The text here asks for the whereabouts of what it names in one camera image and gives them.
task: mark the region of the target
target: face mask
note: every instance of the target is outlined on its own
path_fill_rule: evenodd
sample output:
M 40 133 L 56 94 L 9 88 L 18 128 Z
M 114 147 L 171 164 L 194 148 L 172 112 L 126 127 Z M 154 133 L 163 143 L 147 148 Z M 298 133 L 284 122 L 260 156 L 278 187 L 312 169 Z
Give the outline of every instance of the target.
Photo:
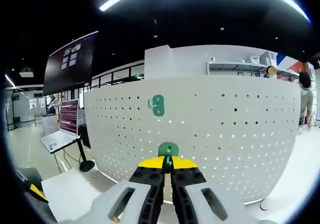
M 301 89 L 301 96 L 306 96 L 307 94 L 308 94 L 308 91 Z

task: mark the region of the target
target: yellow tape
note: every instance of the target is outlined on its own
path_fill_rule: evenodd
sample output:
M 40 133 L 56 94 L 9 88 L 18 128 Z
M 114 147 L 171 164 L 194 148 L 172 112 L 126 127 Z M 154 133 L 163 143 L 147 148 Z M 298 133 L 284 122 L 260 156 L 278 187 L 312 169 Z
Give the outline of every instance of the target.
M 145 168 L 162 168 L 164 163 L 164 156 L 156 157 L 152 159 L 147 159 L 141 163 L 139 163 L 138 167 L 145 167 Z
M 42 199 L 44 199 L 45 201 L 48 201 L 48 200 L 46 199 L 46 197 L 42 194 L 42 192 L 40 192 L 39 189 L 35 187 L 35 185 L 31 184 L 30 190 L 33 191 L 34 193 L 36 193 L 38 196 L 40 196 L 40 197 L 41 197 Z
M 197 164 L 195 164 L 193 161 L 189 159 L 172 156 L 172 160 L 174 169 L 198 167 Z

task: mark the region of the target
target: monitor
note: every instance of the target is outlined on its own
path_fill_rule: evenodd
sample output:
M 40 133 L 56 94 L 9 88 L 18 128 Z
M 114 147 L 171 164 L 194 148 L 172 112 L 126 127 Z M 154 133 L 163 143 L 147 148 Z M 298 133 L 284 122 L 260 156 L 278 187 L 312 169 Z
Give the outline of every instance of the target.
M 78 38 L 49 56 L 44 74 L 44 96 L 91 82 L 94 40 L 97 32 Z
M 60 131 L 78 135 L 78 107 L 79 99 L 61 102 Z

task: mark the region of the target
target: perforated panel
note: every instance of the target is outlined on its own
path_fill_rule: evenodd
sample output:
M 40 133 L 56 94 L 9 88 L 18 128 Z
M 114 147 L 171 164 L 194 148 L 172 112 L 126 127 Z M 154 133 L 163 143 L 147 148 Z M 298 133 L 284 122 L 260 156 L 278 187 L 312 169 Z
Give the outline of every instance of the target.
M 148 100 L 164 97 L 164 115 Z M 296 83 L 247 76 L 144 80 L 85 94 L 88 134 L 98 168 L 117 181 L 174 142 L 207 181 L 242 202 L 270 194 L 290 157 L 298 130 Z M 164 199 L 171 201 L 171 187 Z

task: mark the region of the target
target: person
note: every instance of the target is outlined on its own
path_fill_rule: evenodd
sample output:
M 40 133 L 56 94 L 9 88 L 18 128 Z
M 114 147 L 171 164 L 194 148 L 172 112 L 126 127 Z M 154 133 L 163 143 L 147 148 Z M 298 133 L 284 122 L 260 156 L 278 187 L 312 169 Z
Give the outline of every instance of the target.
M 306 124 L 311 127 L 311 114 L 314 95 L 311 90 L 311 78 L 306 72 L 300 72 L 299 74 L 299 86 L 301 91 L 301 103 L 300 103 L 300 119 L 299 126 Z

